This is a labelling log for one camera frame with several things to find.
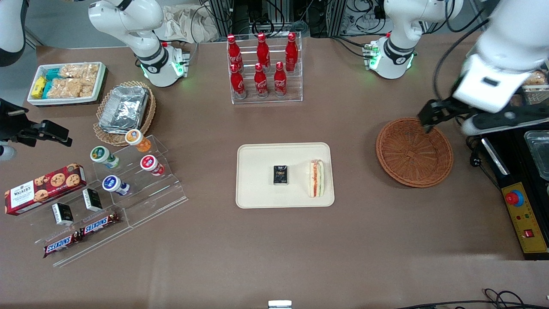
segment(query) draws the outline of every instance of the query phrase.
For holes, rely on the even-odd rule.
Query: red box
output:
[[[84,186],[84,168],[72,163],[6,191],[5,212],[18,216]]]

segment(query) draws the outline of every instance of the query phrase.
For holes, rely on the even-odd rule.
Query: yellow control panel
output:
[[[501,189],[524,253],[548,252],[522,183]]]

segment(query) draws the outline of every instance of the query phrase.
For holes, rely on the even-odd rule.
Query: acrylic display stand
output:
[[[229,90],[233,104],[303,101],[303,47],[301,33],[296,32],[295,34],[295,43],[298,45],[298,62],[295,65],[295,70],[293,72],[286,72],[288,93],[282,98],[275,95],[275,64],[278,61],[282,61],[285,70],[285,49],[286,44],[288,43],[288,35],[276,36],[266,40],[271,52],[271,69],[268,72],[265,72],[267,75],[267,87],[269,89],[269,96],[266,98],[258,97],[255,91],[254,75],[255,64],[257,63],[257,38],[254,35],[234,36],[242,54],[242,62],[244,63],[242,77],[244,78],[244,87],[246,88],[248,95],[244,99],[237,99],[234,95],[231,83],[229,82]],[[227,53],[227,71],[229,72],[229,79],[231,78],[230,63],[231,61],[229,60],[229,55]]]
[[[135,147],[127,146],[114,153],[120,159],[116,168],[108,169],[105,165],[94,163],[95,178],[90,177],[93,171],[85,171],[88,183],[83,189],[91,188],[99,193],[102,211],[88,210],[82,195],[83,189],[79,189],[17,216],[18,220],[31,225],[35,244],[40,247],[36,258],[41,258],[44,246],[67,237],[75,230],[84,228],[112,212],[117,212],[120,217],[119,222],[88,234],[82,242],[46,257],[53,261],[55,267],[65,266],[188,200],[182,184],[172,174],[164,156],[167,152],[166,147],[153,135],[147,138],[152,143],[148,152],[139,152]],[[150,172],[141,169],[139,162],[147,154],[155,156],[164,165],[165,171],[162,176],[153,176]],[[128,183],[131,186],[130,193],[120,196],[103,190],[102,182],[108,175],[116,175]],[[70,206],[74,217],[74,223],[71,226],[55,224],[51,208],[54,203]]]

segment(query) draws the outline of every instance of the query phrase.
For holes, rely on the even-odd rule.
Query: red bottle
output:
[[[231,64],[231,86],[233,86],[235,98],[242,100],[248,95],[244,88],[244,79],[238,72],[238,66],[236,64]]]
[[[288,92],[286,87],[286,72],[284,72],[284,63],[276,63],[276,72],[274,73],[274,94],[281,98]]]
[[[227,42],[229,42],[229,60],[231,61],[231,64],[236,64],[238,66],[238,71],[242,73],[242,71],[244,71],[244,63],[242,63],[242,54],[240,53],[240,47],[238,47],[234,35],[229,34],[227,36]]]
[[[295,33],[288,34],[288,44],[286,44],[286,71],[293,72],[298,63],[298,45],[295,43]]]
[[[266,98],[269,95],[269,90],[267,89],[267,76],[263,72],[263,66],[261,63],[255,64],[254,80],[257,96],[260,98]]]
[[[257,61],[263,67],[265,72],[271,69],[271,53],[269,52],[269,46],[265,43],[265,34],[260,32],[257,35]]]

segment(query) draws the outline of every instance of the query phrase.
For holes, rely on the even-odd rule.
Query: table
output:
[[[290,299],[297,309],[383,309],[482,299],[487,287],[546,305],[548,262],[522,261],[501,194],[469,165],[454,122],[439,126],[455,154],[440,185],[402,186],[376,158],[382,126],[433,98],[436,61],[458,37],[422,38],[412,68],[397,80],[365,71],[337,42],[308,38],[304,101],[282,107],[231,105],[225,44],[200,45],[189,78],[153,88],[158,108],[150,128],[170,150],[190,200],[61,269],[41,259],[14,217],[0,216],[1,307],[265,308],[268,300]],[[442,90],[473,42],[448,57]],[[81,61],[105,63],[107,89],[146,81],[129,48],[38,49],[39,64]],[[0,187],[70,162],[90,170],[89,150],[100,144],[96,108],[30,107],[30,119],[69,128],[74,143],[15,145],[18,157],[0,165]],[[331,207],[236,206],[240,145],[314,141],[332,150]]]

